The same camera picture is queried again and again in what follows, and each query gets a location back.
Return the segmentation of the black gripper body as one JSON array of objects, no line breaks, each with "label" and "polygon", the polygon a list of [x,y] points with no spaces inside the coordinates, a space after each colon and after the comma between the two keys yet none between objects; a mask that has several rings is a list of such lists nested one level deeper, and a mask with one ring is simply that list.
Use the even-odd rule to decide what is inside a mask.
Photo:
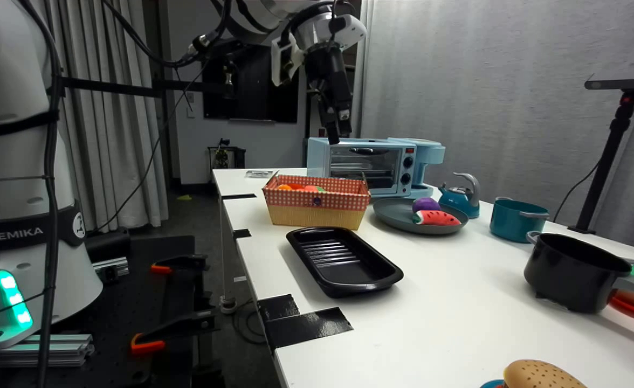
[{"label": "black gripper body", "polygon": [[343,123],[351,115],[351,89],[335,46],[317,46],[305,57],[307,85],[318,94],[318,105],[333,120]]}]

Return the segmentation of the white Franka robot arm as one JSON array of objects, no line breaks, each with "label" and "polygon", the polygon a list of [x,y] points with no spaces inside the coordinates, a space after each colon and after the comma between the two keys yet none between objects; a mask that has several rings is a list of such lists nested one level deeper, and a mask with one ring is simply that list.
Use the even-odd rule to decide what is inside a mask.
[{"label": "white Franka robot arm", "polygon": [[[304,73],[330,139],[351,131],[343,52],[365,23],[333,0],[214,0],[220,23],[177,60],[202,60],[223,35],[269,47],[269,79]],[[58,50],[29,0],[0,0],[0,351],[42,337],[101,294],[58,134]]]}]

